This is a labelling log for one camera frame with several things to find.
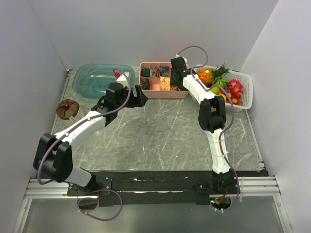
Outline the yellow beetle print tie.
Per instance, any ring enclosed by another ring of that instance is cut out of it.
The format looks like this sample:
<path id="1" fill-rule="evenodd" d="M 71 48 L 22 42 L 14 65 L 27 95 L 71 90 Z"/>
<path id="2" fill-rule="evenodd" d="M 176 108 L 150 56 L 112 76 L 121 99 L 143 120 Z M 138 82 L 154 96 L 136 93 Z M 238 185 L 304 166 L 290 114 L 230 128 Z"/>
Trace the yellow beetle print tie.
<path id="1" fill-rule="evenodd" d="M 176 85 L 170 85 L 170 91 L 180 91 L 180 87 Z"/>

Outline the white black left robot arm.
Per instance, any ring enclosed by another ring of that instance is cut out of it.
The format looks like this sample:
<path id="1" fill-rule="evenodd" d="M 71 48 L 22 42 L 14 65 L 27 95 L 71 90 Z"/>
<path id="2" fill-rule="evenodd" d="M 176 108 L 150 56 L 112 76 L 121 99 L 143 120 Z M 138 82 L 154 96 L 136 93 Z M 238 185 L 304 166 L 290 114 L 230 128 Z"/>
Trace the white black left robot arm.
<path id="1" fill-rule="evenodd" d="M 108 126 L 119 110 L 143 107 L 147 100 L 138 84 L 130 88 L 121 83 L 111 83 L 105 95 L 82 119 L 58 134 L 42 135 L 33 163 L 38 183 L 44 185 L 41 176 L 45 175 L 50 181 L 79 186 L 85 195 L 93 194 L 97 188 L 96 176 L 75 166 L 73 153 L 84 140 Z"/>

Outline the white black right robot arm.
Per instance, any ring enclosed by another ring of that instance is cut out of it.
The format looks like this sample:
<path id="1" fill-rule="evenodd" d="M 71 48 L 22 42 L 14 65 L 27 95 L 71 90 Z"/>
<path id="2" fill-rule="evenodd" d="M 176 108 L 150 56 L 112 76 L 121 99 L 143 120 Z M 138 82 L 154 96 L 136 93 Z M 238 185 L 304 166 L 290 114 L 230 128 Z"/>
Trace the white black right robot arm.
<path id="1" fill-rule="evenodd" d="M 185 59 L 171 59 L 171 85 L 189 91 L 199 103 L 198 122 L 206 133 L 212 155 L 211 188 L 217 193 L 224 193 L 230 186 L 234 176 L 227 161 L 225 139 L 222 131 L 225 129 L 226 110 L 225 99 L 207 89 L 198 75 L 187 68 Z"/>

